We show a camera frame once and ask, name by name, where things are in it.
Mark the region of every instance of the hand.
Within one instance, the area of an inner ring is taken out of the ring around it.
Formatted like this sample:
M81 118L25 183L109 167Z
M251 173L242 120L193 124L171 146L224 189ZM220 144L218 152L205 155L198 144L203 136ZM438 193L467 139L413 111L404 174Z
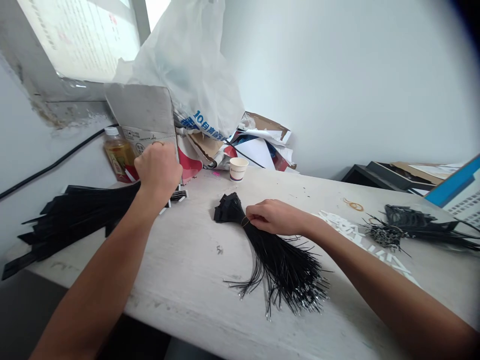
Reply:
M180 184L183 172L175 156L175 145L154 142L135 159L134 164L141 181L139 193L163 208Z
M246 207L246 217L256 228L277 235L304 235L315 216L280 200L263 200Z

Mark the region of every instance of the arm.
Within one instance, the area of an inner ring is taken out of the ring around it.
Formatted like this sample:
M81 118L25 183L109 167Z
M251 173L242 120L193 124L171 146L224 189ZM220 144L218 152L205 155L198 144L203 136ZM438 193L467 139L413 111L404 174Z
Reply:
M53 313L30 359L94 359L119 319L152 224L180 182L173 144L159 142L135 159L141 186L125 216Z
M278 200L248 206L252 225L322 247L399 341L419 359L468 359L479 334L453 312L320 218Z

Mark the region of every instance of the power cord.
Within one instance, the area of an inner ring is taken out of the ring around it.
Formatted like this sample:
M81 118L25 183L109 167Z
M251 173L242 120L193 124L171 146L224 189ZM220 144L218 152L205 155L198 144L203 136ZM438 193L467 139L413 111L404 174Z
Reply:
M114 125L110 125L110 127L117 127L119 126L119 124L114 124ZM0 201L2 201L5 197L7 197L8 195L10 195L11 193L13 193L14 191L17 191L18 189L24 187L25 185L27 185L28 183L32 182L33 180L35 180L36 178L42 176L43 174L45 173L48 173L50 170L56 168L58 165L60 165L61 163L63 163L66 159L68 159L70 156L72 156L76 151L78 151L80 148L82 148L83 146L85 146L86 144L88 144L89 142L91 142L93 139L95 139L97 136L103 134L105 130L102 129L100 131L97 131L96 133L94 133L92 136L90 136L89 138L87 138L86 140L82 141L80 144L78 144L77 146L75 146L72 150L70 150L69 152L67 152L65 155L63 155L61 158L59 158L57 161L55 161L52 165L44 168L43 170L40 170L39 172L37 172L36 174L26 178L25 180L23 181L20 181L18 184L12 186L11 188L9 188L8 190L0 193Z

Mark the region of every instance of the black cable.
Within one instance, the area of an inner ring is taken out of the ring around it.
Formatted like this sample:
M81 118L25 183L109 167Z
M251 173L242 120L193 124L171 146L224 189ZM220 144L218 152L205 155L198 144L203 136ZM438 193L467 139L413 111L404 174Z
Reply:
M114 124L114 125L110 125L110 127L117 127L119 126L119 124ZM77 150L79 150L80 148L82 148L83 146L85 146L87 143L89 143L90 141L92 141L93 139L95 139L97 136L101 135L105 130L102 129L100 131L97 131L96 133L94 133L92 136L90 136L89 138L87 138L86 140L82 141L80 144L78 144L77 146L75 146L72 150L70 150L69 152L67 152L65 155L63 155L61 158L59 158L57 161L55 161L52 165L50 165L49 167L46 167L44 168L43 170L40 170L39 172L37 172L36 174L26 178L25 180L23 181L20 181L18 184L12 186L11 188L9 188L8 190L0 193L0 201L2 201L5 197L7 197L8 195L10 195L11 193L13 193L14 191L17 191L18 189L24 187L25 185L27 185L28 183L32 182L33 180L35 180L36 178L42 176L43 174L45 173L48 173L50 170L56 168L58 165L60 165L61 163L63 163L66 159L68 159L70 156L72 156Z
M242 154L244 157L246 157L246 158L247 158L248 160L250 160L252 163L255 163L255 164L257 164L259 167L261 167L262 169L265 169L265 166L262 166L262 165L260 165L258 162L256 162L255 160L252 160L251 158L249 158L247 155L245 155L243 152L241 152L241 151L238 150L235 146L233 146L230 141L225 140L225 142L226 142L228 145L230 145L232 148L234 148L237 153Z

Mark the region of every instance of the white plastic bag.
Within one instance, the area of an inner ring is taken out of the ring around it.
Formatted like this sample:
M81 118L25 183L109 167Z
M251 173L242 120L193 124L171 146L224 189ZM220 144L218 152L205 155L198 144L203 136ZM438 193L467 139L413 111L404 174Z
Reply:
M176 121L227 139L245 109L220 53L224 11L225 0L172 0L132 62L129 79L119 66L113 81L167 87Z

